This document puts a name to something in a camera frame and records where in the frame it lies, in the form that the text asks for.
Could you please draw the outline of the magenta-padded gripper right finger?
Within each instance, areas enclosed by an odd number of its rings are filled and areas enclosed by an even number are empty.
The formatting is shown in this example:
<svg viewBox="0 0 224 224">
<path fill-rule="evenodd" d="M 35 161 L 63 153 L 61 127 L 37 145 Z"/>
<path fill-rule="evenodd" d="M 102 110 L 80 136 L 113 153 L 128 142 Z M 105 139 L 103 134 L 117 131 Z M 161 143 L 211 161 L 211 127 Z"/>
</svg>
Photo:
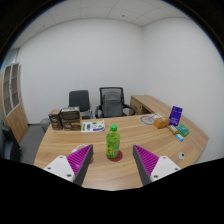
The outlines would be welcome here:
<svg viewBox="0 0 224 224">
<path fill-rule="evenodd" d="M 133 146 L 133 157 L 143 185 L 150 184 L 180 170 L 180 167 L 167 156 L 158 157 L 137 145 Z"/>
</svg>

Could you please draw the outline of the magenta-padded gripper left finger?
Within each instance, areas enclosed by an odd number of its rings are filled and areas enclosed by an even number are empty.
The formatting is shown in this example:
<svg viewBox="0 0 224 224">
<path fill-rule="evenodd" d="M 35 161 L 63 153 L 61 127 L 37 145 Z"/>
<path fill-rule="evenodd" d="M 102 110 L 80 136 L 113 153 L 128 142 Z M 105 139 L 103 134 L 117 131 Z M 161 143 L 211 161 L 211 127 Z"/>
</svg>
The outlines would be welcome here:
<svg viewBox="0 0 224 224">
<path fill-rule="evenodd" d="M 59 155 L 44 170 L 81 186 L 92 157 L 93 145 L 90 144 L 68 156 Z"/>
</svg>

